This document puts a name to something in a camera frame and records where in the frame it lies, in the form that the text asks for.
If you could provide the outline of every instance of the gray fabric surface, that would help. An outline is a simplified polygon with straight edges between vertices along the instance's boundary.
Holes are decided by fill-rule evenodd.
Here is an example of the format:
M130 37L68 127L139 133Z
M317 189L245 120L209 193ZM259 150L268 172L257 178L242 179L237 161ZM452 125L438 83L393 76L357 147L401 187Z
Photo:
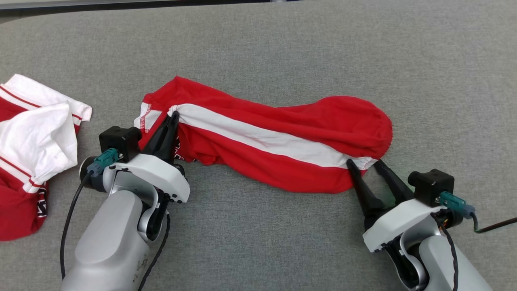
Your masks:
M41 16L0 25L0 80L24 74L90 104L79 160L97 135L130 126L144 94L175 75L272 106L329 95L370 100L393 121L385 162L401 177L438 168L480 223L517 214L517 3L308 1ZM293 194L227 166L185 165L189 202L169 207L169 241L145 290L401 290L370 254L353 191ZM374 171L365 177L387 197ZM51 180L36 234L0 243L1 290L56 290L59 240L78 181ZM83 192L66 263L105 198ZM517 227L451 229L494 290L516 290Z

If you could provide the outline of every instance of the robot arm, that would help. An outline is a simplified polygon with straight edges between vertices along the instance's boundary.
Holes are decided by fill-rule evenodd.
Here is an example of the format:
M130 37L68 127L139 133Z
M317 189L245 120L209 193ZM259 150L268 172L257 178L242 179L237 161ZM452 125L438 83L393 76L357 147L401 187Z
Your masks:
M366 186L352 160L347 162L364 214L364 243L370 252L386 251L399 279L411 291L443 291L454 288L451 246L442 236L444 228L460 224L460 213L440 205L440 193L452 193L454 178L438 170L414 172L409 183L413 193L384 162L374 167L387 182L396 206L386 208ZM492 290L479 272L455 246L459 291Z
M107 192L108 198L80 238L61 290L139 290L150 268L149 244L160 234L169 202L186 202L190 195L183 168L170 159L177 117L164 121L144 153L137 128L114 126L99 136L101 149L116 149L120 160L108 159L102 174L91 176L99 157L81 165L86 187Z

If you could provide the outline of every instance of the red and white clothing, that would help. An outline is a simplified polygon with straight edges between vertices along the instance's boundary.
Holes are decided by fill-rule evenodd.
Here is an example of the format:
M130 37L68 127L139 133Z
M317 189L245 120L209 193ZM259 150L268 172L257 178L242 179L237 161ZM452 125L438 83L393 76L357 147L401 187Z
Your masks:
M143 148L166 115L179 112L177 158L228 164L292 192L339 193L352 187L346 161L365 172L391 144L390 119L371 102L326 97L274 108L176 77L147 94L134 125Z
M36 232L47 181L77 165L76 133L92 108L22 75L0 85L0 240Z

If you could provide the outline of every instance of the cable connector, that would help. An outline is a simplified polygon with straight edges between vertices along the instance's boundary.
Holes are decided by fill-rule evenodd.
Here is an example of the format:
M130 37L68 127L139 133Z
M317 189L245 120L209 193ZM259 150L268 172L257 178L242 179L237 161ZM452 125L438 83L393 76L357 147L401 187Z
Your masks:
M450 210L454 210L461 214L461 216L466 219L471 219L472 216L470 214L476 212L476 208L474 208L474 206L467 204L465 200L458 196L454 196L449 192L442 192L438 202Z
M109 148L104 151L100 156L96 157L94 162L89 165L86 170L88 172L93 171L92 177L97 177L104 172L104 168L113 165L116 161L121 159L121 154L114 148Z

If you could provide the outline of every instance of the black cable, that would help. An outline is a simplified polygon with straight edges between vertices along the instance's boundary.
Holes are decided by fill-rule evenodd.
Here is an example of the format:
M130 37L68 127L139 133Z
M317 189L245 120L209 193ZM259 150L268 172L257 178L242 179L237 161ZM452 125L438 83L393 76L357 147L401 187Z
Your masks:
M500 228L500 227L503 227L503 226L506 226L506 225L509 225L509 224L517 222L517 217L514 217L512 219L508 219L508 220L505 220L505 221L493 224L491 226L487 226L485 228L478 229L479 225L478 225L478 218L477 218L477 216L473 212L471 212L470 215L472 216L472 219L474 220L474 232L477 233L477 234L482 234L483 232L494 230L496 228Z
M149 276L149 274L151 274L151 269L156 264L156 261L158 260L158 257L160 256L160 254L163 250L163 247L165 246L165 242L167 241L167 238L169 237L170 229L171 229L171 215L167 214L167 229L165 230L165 235L163 235L162 243L160 245L160 248L158 249L158 252L155 255L155 258L153 259L153 261L149 265L149 268L145 272L144 277L142 278L142 282L140 283L140 287L138 288L138 291L142 291L142 288L144 287L144 284L145 284L145 280L147 280L147 277Z
M81 193L81 190L84 187L84 184L88 181L90 176L93 174L93 171L90 171L84 176L83 180L81 181L81 184L79 184L79 187L77 188L77 191L75 192L75 196L73 197L72 204L70 204L70 209L68 210L68 215L66 217L65 221L65 227L63 228L63 236L61 236L61 248L59 249L59 261L61 263L61 279L65 278L65 241L66 241L66 234L68 232L68 226L70 225L70 219L72 218L73 209L75 208L75 203L77 203L77 198L79 198L79 193Z
M437 217L432 215L438 226L442 229L447 237L447 241L449 241L449 245L451 246L451 254L452 254L452 267L454 269L453 275L453 288L452 291L458 291L458 256L456 255L456 248L454 247L454 243L452 242L452 237L445 228L445 226L438 220Z

